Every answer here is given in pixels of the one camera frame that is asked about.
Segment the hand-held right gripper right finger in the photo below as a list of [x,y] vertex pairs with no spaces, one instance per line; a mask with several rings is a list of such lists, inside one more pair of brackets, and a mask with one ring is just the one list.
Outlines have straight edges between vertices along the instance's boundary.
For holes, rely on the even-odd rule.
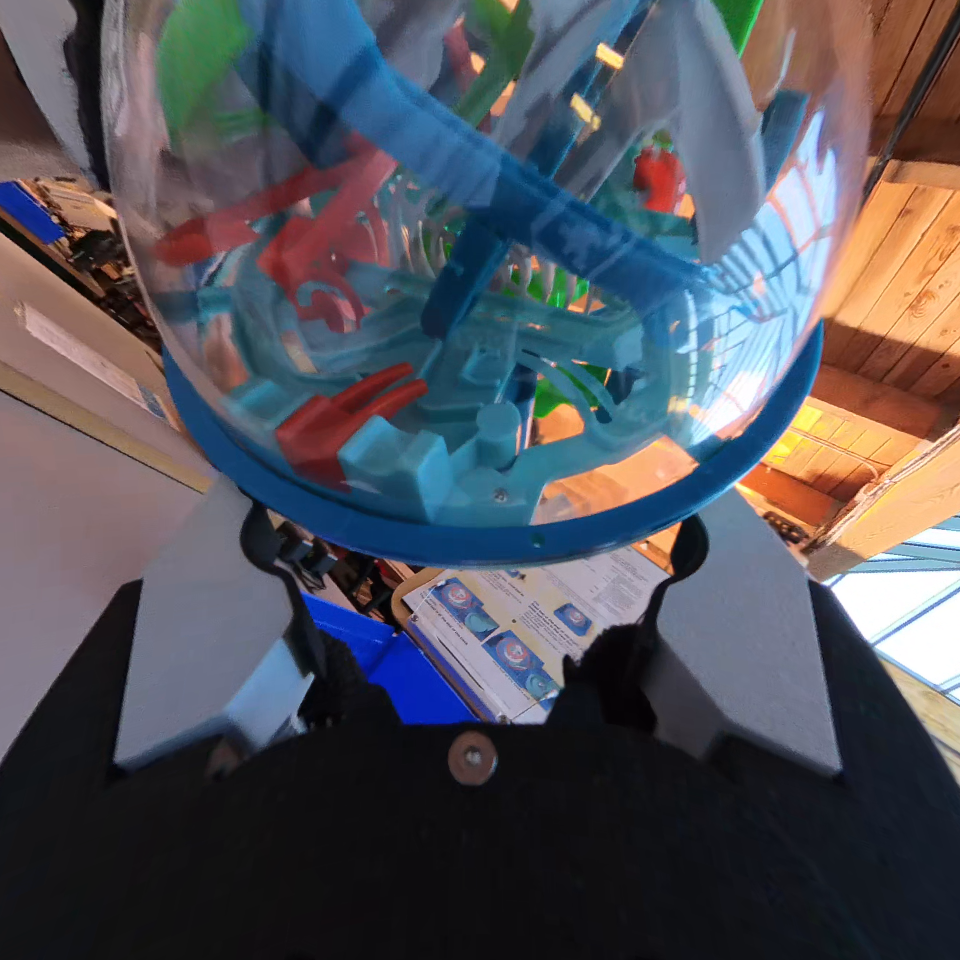
[[698,761],[739,738],[816,774],[838,774],[806,571],[737,491],[697,520],[704,559],[663,585],[643,621],[655,642],[640,682],[654,737]]

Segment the clear plastic maze ball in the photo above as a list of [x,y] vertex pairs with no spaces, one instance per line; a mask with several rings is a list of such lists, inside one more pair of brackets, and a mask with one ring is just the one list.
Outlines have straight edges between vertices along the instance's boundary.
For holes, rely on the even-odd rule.
[[758,466],[858,210],[869,2],[713,2],[767,193],[714,263],[670,137],[590,201],[498,144],[530,2],[111,2],[105,152],[174,405],[325,539],[506,568],[628,546]]

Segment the white instruction sheet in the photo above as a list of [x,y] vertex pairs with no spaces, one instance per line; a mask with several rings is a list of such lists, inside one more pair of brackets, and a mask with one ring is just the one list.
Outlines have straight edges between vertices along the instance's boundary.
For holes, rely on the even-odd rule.
[[538,724],[600,633],[642,619],[668,577],[644,549],[521,569],[448,569],[405,584],[406,631],[479,719]]

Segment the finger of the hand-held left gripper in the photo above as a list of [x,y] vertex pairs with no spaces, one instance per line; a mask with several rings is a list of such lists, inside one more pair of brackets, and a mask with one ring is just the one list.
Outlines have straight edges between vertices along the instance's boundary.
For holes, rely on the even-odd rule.
[[665,133],[692,196],[697,257],[714,263],[767,193],[761,114],[714,2],[530,2],[532,42],[497,143],[534,164],[562,136],[548,173],[591,201],[642,140]]
[[110,186],[104,1],[1,3],[1,179],[81,175]]

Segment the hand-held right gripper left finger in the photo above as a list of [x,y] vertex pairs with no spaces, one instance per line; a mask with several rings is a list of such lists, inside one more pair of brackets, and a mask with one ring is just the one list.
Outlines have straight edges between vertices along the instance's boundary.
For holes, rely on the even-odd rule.
[[267,510],[221,475],[146,568],[114,748],[139,769],[207,738],[245,758],[306,730],[327,651]]

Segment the glass window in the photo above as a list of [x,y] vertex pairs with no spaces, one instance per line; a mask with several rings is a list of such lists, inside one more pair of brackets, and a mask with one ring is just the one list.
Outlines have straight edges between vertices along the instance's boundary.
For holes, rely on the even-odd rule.
[[959,703],[959,516],[828,578],[882,660]]

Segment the small blue plastic bin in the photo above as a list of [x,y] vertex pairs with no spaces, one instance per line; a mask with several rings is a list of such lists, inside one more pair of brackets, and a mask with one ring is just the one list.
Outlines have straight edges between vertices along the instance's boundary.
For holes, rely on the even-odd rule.
[[39,243],[50,245],[66,238],[64,227],[18,181],[1,182],[1,210]]

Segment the white paper label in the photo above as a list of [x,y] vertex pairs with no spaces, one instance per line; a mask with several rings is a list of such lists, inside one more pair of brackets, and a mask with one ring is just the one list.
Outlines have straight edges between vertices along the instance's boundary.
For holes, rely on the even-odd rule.
[[35,340],[172,429],[179,429],[172,407],[154,390],[141,384],[120,366],[45,317],[33,306],[18,301],[15,313],[21,326]]

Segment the large blue plastic bin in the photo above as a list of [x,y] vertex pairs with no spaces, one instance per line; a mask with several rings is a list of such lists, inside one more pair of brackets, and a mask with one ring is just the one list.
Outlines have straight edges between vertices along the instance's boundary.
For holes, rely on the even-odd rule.
[[404,631],[311,594],[303,594],[316,626],[344,642],[366,678],[386,690],[408,726],[453,726],[475,720],[463,700]]

